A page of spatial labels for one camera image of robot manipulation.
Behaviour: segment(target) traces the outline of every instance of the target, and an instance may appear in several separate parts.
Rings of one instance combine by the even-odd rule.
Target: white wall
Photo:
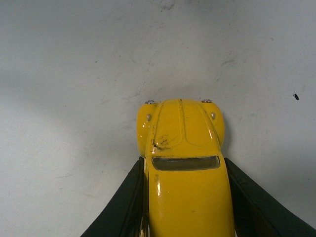
[[[137,109],[172,97],[216,102],[224,155],[316,228],[315,12],[0,1],[0,236],[80,236],[138,159]]]

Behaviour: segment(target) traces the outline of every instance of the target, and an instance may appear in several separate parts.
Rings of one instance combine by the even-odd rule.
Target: car rear window
[[[215,169],[220,166],[218,156],[198,158],[153,158],[157,170],[188,171]]]

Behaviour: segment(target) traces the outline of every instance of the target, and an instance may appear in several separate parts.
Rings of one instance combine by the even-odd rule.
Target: yellow toy car
[[[223,158],[210,100],[147,101],[136,129],[141,157],[81,237],[316,237]]]
[[[137,115],[144,158],[144,236],[234,237],[221,153],[224,121],[210,100],[147,101]]]

